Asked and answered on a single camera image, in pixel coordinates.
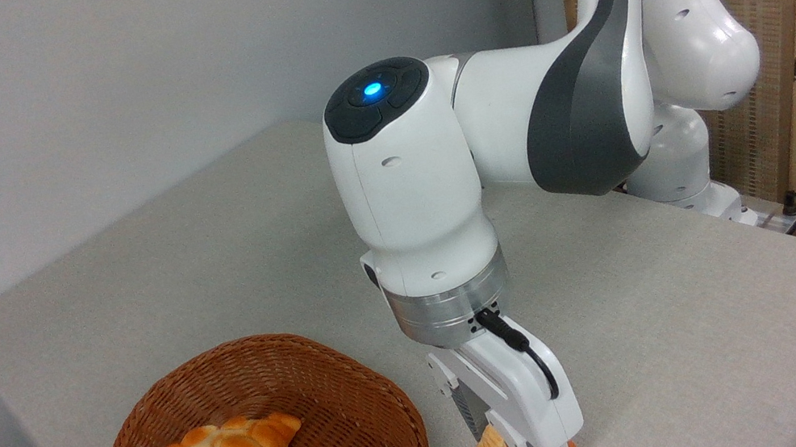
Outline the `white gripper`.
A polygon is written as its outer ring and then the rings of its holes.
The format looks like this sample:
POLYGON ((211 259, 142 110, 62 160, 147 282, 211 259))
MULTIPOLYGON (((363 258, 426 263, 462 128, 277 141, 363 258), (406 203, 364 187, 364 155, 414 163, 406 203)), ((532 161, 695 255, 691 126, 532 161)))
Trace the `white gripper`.
POLYGON ((505 440, 527 447, 573 447, 583 416, 565 368, 556 354, 520 325, 529 342, 517 351, 491 332, 457 349, 433 349, 427 355, 440 391, 479 442, 489 423, 505 440))

